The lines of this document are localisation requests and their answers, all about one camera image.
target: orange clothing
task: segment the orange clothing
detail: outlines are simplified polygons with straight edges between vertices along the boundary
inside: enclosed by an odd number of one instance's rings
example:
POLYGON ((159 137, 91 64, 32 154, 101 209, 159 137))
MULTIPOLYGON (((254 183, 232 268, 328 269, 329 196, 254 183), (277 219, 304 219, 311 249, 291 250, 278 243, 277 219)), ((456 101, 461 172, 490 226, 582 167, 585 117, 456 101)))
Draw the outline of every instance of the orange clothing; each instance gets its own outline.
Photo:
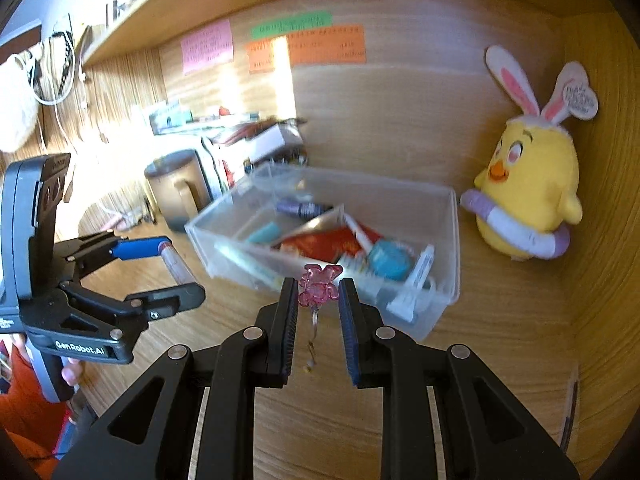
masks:
POLYGON ((43 480, 50 480, 58 464, 51 453, 58 442, 66 405, 47 402, 31 365, 15 346, 11 366, 9 393, 0 395, 0 424, 26 458, 42 458, 29 462, 43 480))

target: finger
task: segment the finger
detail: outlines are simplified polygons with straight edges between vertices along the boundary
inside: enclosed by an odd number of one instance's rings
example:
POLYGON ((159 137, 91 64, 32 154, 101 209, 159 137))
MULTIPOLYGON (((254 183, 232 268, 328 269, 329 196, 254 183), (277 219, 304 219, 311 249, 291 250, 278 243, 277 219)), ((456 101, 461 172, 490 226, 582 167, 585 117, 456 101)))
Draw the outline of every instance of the finger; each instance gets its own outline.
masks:
POLYGON ((76 386, 82 377, 82 363, 78 360, 75 363, 69 363, 62 368, 62 378, 69 386, 76 386))
POLYGON ((22 333, 11 334, 11 342, 18 348, 24 348, 27 345, 27 338, 22 333))
POLYGON ((11 334, 11 342, 16 347, 22 358, 30 363, 31 359, 27 353, 27 336, 23 333, 11 334))

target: mug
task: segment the mug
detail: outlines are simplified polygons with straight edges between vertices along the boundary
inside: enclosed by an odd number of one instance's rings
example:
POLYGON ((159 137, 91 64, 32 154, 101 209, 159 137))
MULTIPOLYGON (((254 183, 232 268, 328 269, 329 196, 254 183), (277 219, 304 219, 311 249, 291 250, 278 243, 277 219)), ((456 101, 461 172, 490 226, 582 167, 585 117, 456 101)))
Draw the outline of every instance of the mug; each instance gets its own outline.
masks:
POLYGON ((184 232, 184 225, 211 202, 195 150, 156 158, 146 167, 145 178, 171 231, 184 232))

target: pink sticky note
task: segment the pink sticky note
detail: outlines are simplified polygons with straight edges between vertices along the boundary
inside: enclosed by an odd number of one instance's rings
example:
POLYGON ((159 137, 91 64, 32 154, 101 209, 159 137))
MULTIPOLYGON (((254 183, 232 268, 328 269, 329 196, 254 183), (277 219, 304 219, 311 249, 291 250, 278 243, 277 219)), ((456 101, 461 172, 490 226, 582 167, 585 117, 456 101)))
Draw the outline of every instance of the pink sticky note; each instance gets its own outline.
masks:
POLYGON ((182 71, 187 74, 206 66, 234 60, 234 41, 229 20, 221 20, 182 38, 182 71))

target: orange sticky note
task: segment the orange sticky note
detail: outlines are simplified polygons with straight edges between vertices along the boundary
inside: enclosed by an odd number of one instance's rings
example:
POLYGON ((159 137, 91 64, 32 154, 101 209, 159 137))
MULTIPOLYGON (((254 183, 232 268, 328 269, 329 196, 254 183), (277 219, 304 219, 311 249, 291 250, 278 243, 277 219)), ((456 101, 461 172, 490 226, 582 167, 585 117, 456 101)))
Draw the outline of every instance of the orange sticky note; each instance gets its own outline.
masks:
POLYGON ((257 40, 246 46, 249 55, 249 73, 270 72, 273 65, 273 40, 257 40))
MULTIPOLYGON (((247 44, 250 73, 274 70, 273 41, 258 40, 247 44)), ((367 62, 363 25, 334 25, 290 32, 287 43, 292 67, 367 62)))
POLYGON ((363 25, 334 25, 287 34, 289 62, 299 64, 366 63, 363 25))

